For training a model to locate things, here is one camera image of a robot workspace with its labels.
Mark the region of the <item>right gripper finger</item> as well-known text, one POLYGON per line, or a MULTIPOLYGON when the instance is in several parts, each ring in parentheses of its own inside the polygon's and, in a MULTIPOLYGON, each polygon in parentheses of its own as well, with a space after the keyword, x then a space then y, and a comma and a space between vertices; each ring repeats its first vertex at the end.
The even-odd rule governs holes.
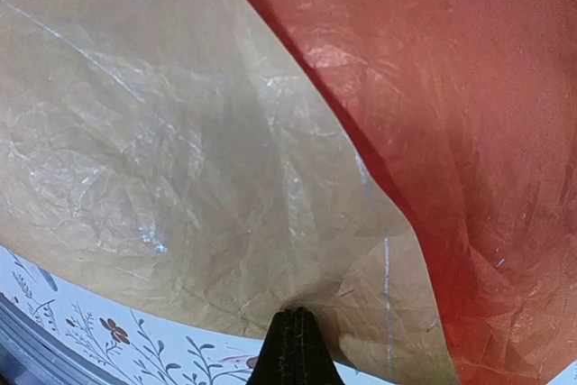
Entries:
POLYGON ((251 385, 343 385, 316 318, 299 307, 272 318, 251 385))

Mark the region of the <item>yellow wrapping paper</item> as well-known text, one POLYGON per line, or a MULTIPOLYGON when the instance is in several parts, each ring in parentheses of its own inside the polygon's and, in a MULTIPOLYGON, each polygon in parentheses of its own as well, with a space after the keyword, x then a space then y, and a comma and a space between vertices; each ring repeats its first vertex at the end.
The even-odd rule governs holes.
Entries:
POLYGON ((1 243, 106 298, 455 384, 416 234, 246 0, 1 0, 1 243))

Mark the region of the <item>orange wrapping paper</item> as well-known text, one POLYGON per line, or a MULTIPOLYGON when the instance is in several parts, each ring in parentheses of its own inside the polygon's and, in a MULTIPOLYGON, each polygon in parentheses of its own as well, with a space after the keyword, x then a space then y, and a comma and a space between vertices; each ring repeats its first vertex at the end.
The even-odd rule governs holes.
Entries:
POLYGON ((576 358, 576 0, 248 0, 420 241, 465 384, 576 358))

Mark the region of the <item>floral patterned tablecloth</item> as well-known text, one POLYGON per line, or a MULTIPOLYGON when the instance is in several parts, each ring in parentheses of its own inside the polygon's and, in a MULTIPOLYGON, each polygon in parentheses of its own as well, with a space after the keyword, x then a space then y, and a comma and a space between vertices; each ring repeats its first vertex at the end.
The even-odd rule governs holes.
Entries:
POLYGON ((260 340, 180 325, 125 307, 1 251, 1 305, 89 383, 244 384, 260 340))

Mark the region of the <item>front aluminium rail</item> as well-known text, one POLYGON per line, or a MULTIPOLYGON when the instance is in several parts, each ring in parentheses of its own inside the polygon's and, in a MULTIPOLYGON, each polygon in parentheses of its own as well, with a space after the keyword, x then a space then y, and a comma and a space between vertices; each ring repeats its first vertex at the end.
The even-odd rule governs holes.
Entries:
POLYGON ((14 383, 27 370, 32 384, 121 384, 34 323, 6 297, 1 297, 1 372, 14 383))

